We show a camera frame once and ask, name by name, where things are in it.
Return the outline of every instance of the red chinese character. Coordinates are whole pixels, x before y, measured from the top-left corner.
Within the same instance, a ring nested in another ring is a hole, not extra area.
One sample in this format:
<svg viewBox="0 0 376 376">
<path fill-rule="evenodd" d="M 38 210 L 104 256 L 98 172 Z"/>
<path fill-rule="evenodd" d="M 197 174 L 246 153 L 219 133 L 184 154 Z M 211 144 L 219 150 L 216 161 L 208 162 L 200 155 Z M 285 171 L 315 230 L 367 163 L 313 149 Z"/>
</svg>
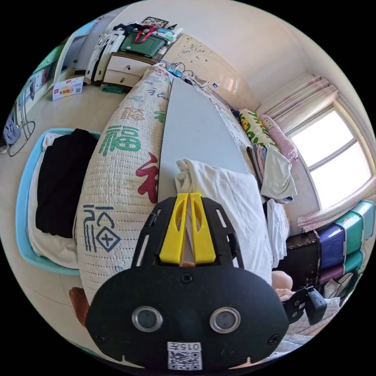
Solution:
<svg viewBox="0 0 376 376">
<path fill-rule="evenodd" d="M 136 170 L 136 176 L 138 177 L 147 176 L 146 180 L 138 188 L 138 193 L 140 195 L 144 195 L 145 193 L 147 193 L 149 196 L 150 202 L 152 204 L 156 204 L 157 203 L 157 184 L 158 184 L 158 180 L 156 179 L 156 176 L 159 173 L 159 169 L 157 166 L 151 166 L 151 167 L 147 167 L 147 166 L 152 163 L 157 163 L 158 159 L 152 153 L 149 153 L 149 156 L 150 156 L 150 160 Z"/>
</svg>

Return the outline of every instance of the qr code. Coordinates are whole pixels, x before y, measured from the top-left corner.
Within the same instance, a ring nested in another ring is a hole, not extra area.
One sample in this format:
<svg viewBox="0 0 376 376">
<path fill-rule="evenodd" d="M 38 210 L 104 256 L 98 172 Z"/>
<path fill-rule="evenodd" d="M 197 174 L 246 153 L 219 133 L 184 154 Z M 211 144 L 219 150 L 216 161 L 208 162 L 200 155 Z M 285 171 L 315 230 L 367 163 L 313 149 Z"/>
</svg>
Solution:
<svg viewBox="0 0 376 376">
<path fill-rule="evenodd" d="M 169 351 L 168 368 L 184 371 L 195 371 L 202 369 L 201 352 L 191 351 Z"/>
</svg>

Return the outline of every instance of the pink curtain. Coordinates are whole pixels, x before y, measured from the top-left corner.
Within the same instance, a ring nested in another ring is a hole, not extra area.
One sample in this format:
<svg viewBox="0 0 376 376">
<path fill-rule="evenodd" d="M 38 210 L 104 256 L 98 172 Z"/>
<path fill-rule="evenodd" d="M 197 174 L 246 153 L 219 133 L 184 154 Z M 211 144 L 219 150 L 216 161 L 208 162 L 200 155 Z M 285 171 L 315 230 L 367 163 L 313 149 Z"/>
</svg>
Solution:
<svg viewBox="0 0 376 376">
<path fill-rule="evenodd" d="M 324 225 L 336 221 L 346 214 L 350 209 L 355 207 L 361 200 L 376 194 L 376 176 L 363 185 L 358 191 L 351 196 L 340 201 L 338 204 L 325 210 L 308 214 L 298 218 L 298 226 L 302 232 L 316 230 Z"/>
<path fill-rule="evenodd" d="M 284 133 L 297 127 L 329 106 L 338 97 L 338 89 L 321 76 L 301 85 L 264 112 Z"/>
</svg>

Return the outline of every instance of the yellow pillow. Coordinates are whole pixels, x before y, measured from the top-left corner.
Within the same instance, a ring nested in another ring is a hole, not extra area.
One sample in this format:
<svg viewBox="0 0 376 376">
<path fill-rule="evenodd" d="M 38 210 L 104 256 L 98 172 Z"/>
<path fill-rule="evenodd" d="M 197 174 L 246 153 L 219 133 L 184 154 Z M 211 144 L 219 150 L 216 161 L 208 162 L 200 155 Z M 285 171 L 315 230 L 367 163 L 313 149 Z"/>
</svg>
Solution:
<svg viewBox="0 0 376 376">
<path fill-rule="evenodd" d="M 271 145 L 278 150 L 276 144 L 269 137 L 264 124 L 254 111 L 241 110 L 239 111 L 239 117 L 245 133 L 253 144 L 260 146 Z"/>
</svg>

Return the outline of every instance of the purple storage box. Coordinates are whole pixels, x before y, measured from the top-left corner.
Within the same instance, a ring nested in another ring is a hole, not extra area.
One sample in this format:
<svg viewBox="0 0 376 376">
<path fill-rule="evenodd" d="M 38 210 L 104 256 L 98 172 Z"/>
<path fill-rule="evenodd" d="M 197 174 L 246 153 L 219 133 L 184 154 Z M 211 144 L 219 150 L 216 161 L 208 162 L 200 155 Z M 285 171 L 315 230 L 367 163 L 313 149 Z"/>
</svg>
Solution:
<svg viewBox="0 0 376 376">
<path fill-rule="evenodd" d="M 317 231 L 321 244 L 321 269 L 330 268 L 345 261 L 345 229 L 335 223 Z"/>
<path fill-rule="evenodd" d="M 341 278 L 345 274 L 343 265 L 333 266 L 331 268 L 322 269 L 320 273 L 320 285 L 329 282 L 332 278 Z"/>
</svg>

